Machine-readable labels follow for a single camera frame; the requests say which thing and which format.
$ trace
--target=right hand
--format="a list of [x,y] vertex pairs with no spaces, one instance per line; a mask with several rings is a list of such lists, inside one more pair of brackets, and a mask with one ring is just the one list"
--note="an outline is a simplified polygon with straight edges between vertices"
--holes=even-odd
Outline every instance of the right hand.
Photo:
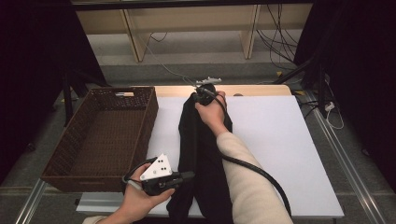
[[[224,101],[224,91],[218,91],[218,96],[216,98],[224,105],[224,107],[226,106]],[[213,100],[209,105],[195,103],[195,109],[198,110],[201,120],[209,126],[215,136],[218,136],[223,132],[228,132],[223,123],[225,118],[224,111],[218,101]]]

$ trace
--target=finger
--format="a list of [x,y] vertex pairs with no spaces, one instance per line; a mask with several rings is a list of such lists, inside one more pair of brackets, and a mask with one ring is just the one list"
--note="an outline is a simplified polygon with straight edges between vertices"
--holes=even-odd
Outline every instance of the finger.
[[195,103],[195,109],[199,110],[200,108],[202,108],[203,105],[201,105],[200,103]]
[[225,97],[225,91],[216,91],[216,93]]
[[132,174],[132,178],[137,178],[139,179],[139,177],[145,173],[145,171],[149,168],[149,166],[151,165],[151,163],[145,163],[143,165],[141,165],[139,168],[137,168],[134,173]]
[[157,205],[165,202],[173,193],[175,193],[175,189],[168,189],[160,195],[150,197],[150,199],[155,205]]
[[221,102],[222,105],[227,106],[224,91],[218,91],[218,95],[216,96],[216,98]]

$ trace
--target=black garment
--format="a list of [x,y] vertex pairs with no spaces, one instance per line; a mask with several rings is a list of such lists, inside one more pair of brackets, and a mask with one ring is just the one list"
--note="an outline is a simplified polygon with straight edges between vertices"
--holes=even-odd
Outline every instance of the black garment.
[[[233,123],[228,115],[224,124],[229,131]],[[201,121],[192,95],[183,105],[180,123],[180,158],[178,171],[194,171],[195,178],[183,183],[166,206],[170,223],[187,223],[195,197],[208,223],[233,223],[230,192],[222,166],[216,137]]]

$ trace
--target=wicker basket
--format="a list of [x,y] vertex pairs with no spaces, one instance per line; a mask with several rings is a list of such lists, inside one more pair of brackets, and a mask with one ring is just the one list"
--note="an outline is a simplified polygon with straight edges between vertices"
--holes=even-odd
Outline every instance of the wicker basket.
[[121,191],[121,177],[146,159],[157,112],[154,87],[91,90],[41,179],[65,192]]

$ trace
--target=left hand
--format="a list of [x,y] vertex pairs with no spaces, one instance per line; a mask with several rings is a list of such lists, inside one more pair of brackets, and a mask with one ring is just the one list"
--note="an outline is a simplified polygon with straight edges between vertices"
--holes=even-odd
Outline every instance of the left hand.
[[[146,163],[134,171],[131,178],[140,180],[140,176],[149,168],[150,163]],[[127,184],[124,199],[120,208],[111,216],[99,221],[100,224],[106,223],[131,223],[145,217],[148,212],[160,203],[165,202],[173,193],[174,189],[164,191],[157,196],[149,196],[142,189]]]

